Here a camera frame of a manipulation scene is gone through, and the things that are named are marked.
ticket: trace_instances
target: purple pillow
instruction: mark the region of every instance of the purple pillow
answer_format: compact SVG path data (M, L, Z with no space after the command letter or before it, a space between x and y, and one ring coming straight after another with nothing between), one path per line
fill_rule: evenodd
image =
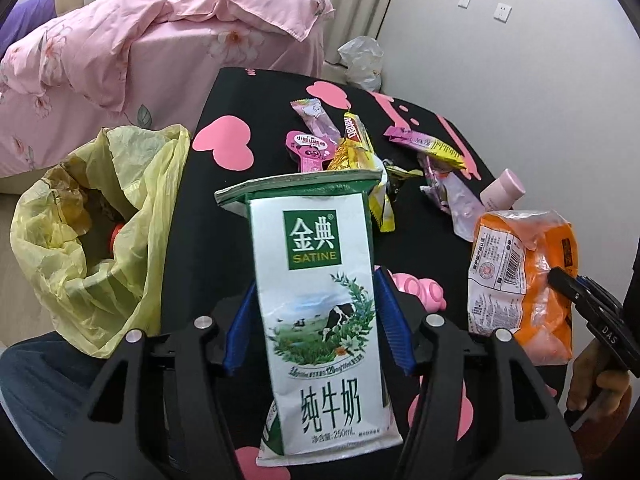
M17 4L0 27L0 59L13 43L56 17L54 0L27 0Z

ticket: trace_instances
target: yellow plastic bag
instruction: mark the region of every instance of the yellow plastic bag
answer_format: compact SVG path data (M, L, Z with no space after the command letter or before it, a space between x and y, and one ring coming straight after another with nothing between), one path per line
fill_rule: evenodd
M160 330L169 227L188 131L102 130L24 193L11 247L56 331L107 358L132 328ZM116 222L125 222L108 245Z

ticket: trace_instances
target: light switch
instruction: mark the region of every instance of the light switch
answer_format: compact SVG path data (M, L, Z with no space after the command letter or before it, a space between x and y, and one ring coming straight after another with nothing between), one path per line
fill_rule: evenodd
M494 18L496 20L500 20L501 22L507 23L510 12L511 6L507 4L498 4L498 6L495 8Z
M460 0L460 1L458 2L458 6L459 6L459 7L462 7L463 9L466 9L466 8L469 6L469 2L470 2L470 1L471 1L471 0Z

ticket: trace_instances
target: orange snack bag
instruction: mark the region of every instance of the orange snack bag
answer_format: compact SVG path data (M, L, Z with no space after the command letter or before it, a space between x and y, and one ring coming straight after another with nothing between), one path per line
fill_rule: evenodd
M536 366L572 357L571 301L546 282L551 267L575 277L574 232L555 211L494 211L476 224L468 274L469 332L506 328Z

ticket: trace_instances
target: metal screw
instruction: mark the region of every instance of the metal screw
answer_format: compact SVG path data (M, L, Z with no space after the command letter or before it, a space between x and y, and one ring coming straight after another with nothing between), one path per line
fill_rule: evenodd
M142 339L142 330L138 330L137 328L129 330L124 339L126 339L128 343L137 343Z
M204 330L213 325L213 320L209 316L200 316L193 322L194 327Z
M513 338L513 336L511 335L511 332L509 332L505 328L499 328L498 330L496 330L495 336L498 338L499 341L502 341L503 343L511 341L511 339Z
M427 316L427 323L430 326L443 326L444 325L444 318L440 315L440 314L429 314Z

